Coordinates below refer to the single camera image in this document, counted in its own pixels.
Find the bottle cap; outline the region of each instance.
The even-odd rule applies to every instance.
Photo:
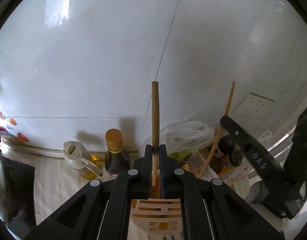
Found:
[[[122,133],[118,129],[108,130],[105,137],[109,150],[119,151],[122,148]]]

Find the silver rivet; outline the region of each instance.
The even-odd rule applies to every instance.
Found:
[[[185,171],[183,169],[175,169],[174,173],[176,175],[183,175],[185,173]]]
[[[213,179],[212,180],[212,184],[215,186],[220,186],[222,184],[222,180],[221,179]]]
[[[93,179],[92,181],[90,181],[90,186],[92,187],[97,187],[100,185],[100,180],[98,179]]]
[[[136,169],[131,169],[128,171],[128,174],[131,175],[131,176],[135,176],[138,174],[138,171]]]

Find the wall socket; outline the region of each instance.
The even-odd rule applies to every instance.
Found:
[[[249,93],[233,113],[264,115],[272,108],[274,103],[273,100]]]

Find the wooden stick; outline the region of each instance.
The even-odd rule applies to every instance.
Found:
[[[229,114],[229,109],[230,109],[230,105],[231,105],[231,100],[233,99],[233,95],[234,95],[234,89],[235,89],[235,81],[232,83],[231,85],[231,90],[230,90],[230,94],[229,94],[229,98],[228,98],[228,101],[227,101],[227,105],[226,105],[226,109],[225,109],[225,113],[224,115],[228,115]],[[205,160],[204,162],[204,165],[201,169],[201,173],[197,176],[197,178],[201,179],[205,173],[205,170],[207,169],[207,167],[209,166],[209,163],[212,159],[212,156],[214,155],[215,153],[215,150],[216,150],[216,147],[217,147],[217,144],[218,144],[218,141],[220,139],[220,134],[221,134],[221,131],[222,131],[222,126],[219,126],[219,129],[218,129],[218,132],[217,132],[217,135],[216,135],[216,138],[214,140],[214,143],[212,145],[212,149],[210,150],[209,152],[209,155],[207,157],[207,159]]]
[[[157,169],[158,169],[158,148],[159,148],[159,89],[158,82],[151,83],[151,128],[152,128],[152,185],[156,185]]]

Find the white plastic bag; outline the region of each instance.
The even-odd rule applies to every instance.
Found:
[[[171,123],[160,130],[160,144],[165,144],[168,155],[188,149],[202,149],[213,139],[215,130],[205,123],[191,121]],[[144,154],[146,144],[151,144],[147,138],[139,149]]]

